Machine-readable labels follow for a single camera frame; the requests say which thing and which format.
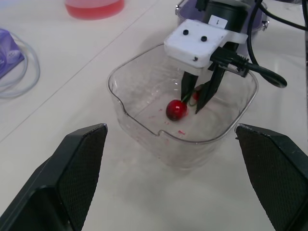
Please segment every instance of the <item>purple packet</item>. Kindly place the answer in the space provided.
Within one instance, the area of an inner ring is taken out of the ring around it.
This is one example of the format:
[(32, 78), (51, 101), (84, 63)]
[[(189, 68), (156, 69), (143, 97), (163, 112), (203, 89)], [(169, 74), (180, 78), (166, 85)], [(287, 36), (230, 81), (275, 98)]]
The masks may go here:
[(0, 29), (0, 78), (24, 59), (10, 33)]

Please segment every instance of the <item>table surface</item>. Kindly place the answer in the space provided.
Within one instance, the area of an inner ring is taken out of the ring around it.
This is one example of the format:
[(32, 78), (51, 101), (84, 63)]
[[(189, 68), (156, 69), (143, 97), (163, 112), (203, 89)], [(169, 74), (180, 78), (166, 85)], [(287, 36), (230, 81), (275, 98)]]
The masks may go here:
[[(66, 134), (107, 123), (100, 178), (84, 230), (274, 230), (233, 131), (205, 166), (178, 173), (118, 125), (107, 77), (164, 40), (176, 27), (177, 3), (126, 0), (114, 17), (80, 21), (67, 15), (61, 0), (0, 1), (0, 26), (33, 46), (42, 69), (31, 92), (0, 100), (0, 214)], [(267, 4), (271, 12), (303, 24), (300, 6)], [(288, 135), (308, 153), (304, 32), (272, 20), (254, 49), (259, 63), (284, 76), (288, 87), (275, 88), (258, 76), (259, 93), (240, 122)], [(30, 66), (21, 85), (33, 73)]]

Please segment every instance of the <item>cherry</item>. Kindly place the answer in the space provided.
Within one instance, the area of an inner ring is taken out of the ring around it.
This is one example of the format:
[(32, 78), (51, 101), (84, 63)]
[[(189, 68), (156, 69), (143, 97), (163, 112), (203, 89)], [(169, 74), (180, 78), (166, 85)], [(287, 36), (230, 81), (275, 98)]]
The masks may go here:
[(192, 98), (196, 101), (199, 100), (199, 97), (200, 97), (200, 92), (199, 91), (196, 91), (192, 94)]
[(181, 100), (172, 100), (167, 108), (166, 115), (172, 121), (178, 121), (186, 116), (187, 105)]

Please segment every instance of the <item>black screw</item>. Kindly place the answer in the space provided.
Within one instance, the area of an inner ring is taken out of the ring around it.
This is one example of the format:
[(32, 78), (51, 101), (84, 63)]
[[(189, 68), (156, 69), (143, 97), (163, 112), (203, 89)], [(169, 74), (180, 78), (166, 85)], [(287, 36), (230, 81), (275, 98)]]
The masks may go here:
[(201, 41), (202, 41), (202, 42), (207, 41), (207, 36), (202, 36), (202, 37), (201, 37)]

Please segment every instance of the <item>container of red liquid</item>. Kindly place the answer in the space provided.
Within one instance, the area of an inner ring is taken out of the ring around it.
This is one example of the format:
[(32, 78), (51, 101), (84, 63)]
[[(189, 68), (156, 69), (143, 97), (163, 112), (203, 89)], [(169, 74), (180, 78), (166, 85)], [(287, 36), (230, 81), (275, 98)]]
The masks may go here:
[(68, 13), (85, 20), (102, 19), (119, 13), (124, 0), (64, 0)]

